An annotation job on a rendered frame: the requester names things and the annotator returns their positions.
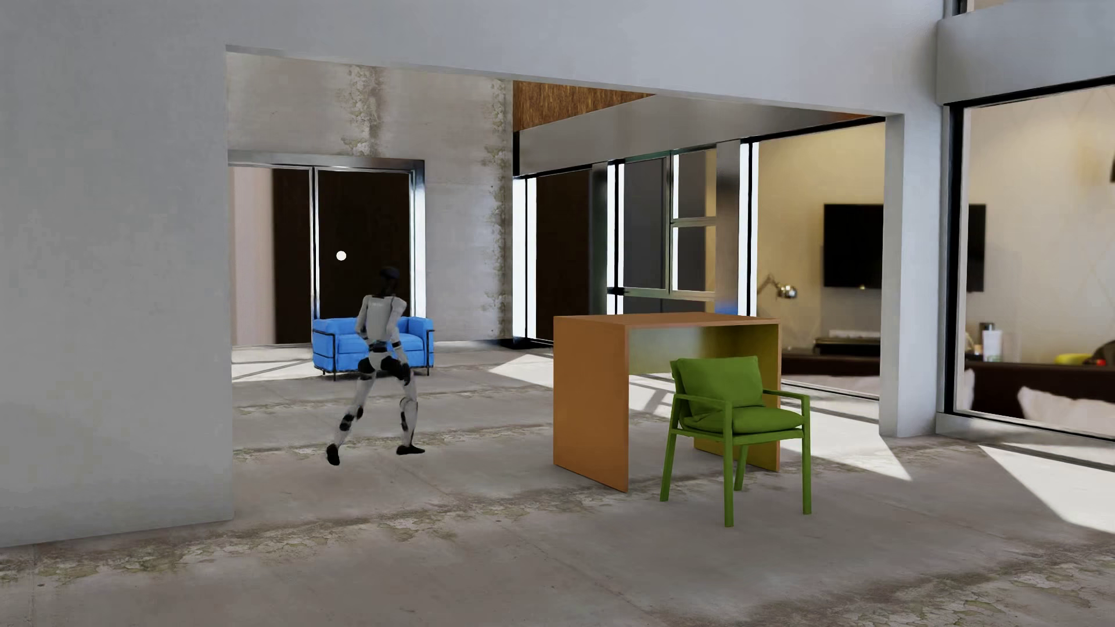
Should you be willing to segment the orange wooden desk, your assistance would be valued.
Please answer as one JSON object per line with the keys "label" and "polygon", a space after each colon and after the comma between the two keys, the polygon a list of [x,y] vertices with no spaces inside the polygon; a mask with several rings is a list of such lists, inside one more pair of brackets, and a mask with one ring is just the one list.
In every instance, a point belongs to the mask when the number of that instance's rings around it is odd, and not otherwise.
{"label": "orange wooden desk", "polygon": [[670,372],[677,358],[756,356],[762,383],[782,378],[776,318],[704,311],[553,319],[553,462],[620,492],[629,489],[632,375]]}

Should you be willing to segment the white humanoid robot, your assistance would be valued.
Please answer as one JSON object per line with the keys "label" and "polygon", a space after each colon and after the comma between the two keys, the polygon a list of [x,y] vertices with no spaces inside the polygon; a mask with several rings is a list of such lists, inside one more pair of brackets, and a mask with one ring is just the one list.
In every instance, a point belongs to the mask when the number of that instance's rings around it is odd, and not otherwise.
{"label": "white humanoid robot", "polygon": [[368,353],[357,364],[359,377],[355,386],[353,401],[345,411],[333,441],[326,448],[326,459],[333,466],[340,464],[340,448],[353,428],[355,421],[362,417],[366,399],[380,374],[397,379],[403,389],[403,398],[399,402],[401,443],[396,453],[408,455],[425,452],[424,448],[413,444],[419,413],[417,384],[413,379],[411,364],[403,349],[398,328],[408,303],[396,293],[399,280],[397,269],[384,266],[379,277],[379,289],[372,295],[365,296],[355,321],[355,332],[363,340]]}

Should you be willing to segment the dark double door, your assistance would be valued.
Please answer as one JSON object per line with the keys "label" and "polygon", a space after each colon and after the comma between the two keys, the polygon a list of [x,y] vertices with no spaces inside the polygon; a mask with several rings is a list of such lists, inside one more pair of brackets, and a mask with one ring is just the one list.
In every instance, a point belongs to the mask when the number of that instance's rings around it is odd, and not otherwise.
{"label": "dark double door", "polygon": [[399,272],[396,293],[413,303],[411,179],[408,173],[318,171],[318,295],[311,295],[311,174],[272,174],[277,344],[311,340],[311,308],[320,318],[353,318],[363,296]]}

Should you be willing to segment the blue sofa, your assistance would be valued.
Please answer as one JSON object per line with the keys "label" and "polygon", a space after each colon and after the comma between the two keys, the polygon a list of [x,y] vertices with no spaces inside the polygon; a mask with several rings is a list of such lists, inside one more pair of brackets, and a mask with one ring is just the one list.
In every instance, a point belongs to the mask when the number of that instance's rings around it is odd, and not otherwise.
{"label": "blue sofa", "polygon": [[[369,345],[355,331],[356,318],[319,318],[311,325],[312,361],[314,367],[324,374],[355,373],[359,370],[358,363],[369,354]],[[378,370],[379,377],[391,376],[392,373],[382,369],[384,357],[396,357],[396,347],[391,339],[400,345],[400,353],[406,356],[411,367],[424,367],[427,372],[434,363],[434,322],[429,318],[399,317],[391,318],[394,332],[387,328],[374,329],[371,339],[382,339],[385,353],[374,353],[370,359]]]}

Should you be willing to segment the dark low tv cabinet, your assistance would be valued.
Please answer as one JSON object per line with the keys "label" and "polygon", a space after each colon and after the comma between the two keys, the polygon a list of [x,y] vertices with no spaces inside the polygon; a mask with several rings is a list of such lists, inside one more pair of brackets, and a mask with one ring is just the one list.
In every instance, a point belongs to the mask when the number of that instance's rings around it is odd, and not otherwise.
{"label": "dark low tv cabinet", "polygon": [[814,340],[811,348],[783,350],[782,376],[878,376],[880,355],[879,338],[820,337]]}

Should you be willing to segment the black wall television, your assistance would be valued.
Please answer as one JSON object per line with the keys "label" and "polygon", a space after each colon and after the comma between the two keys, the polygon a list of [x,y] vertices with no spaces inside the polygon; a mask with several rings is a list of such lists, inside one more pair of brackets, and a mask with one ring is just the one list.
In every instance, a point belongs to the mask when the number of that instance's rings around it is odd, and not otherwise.
{"label": "black wall television", "polygon": [[[985,290],[985,204],[968,212],[967,292]],[[825,204],[824,287],[882,288],[884,211],[881,204]]]}

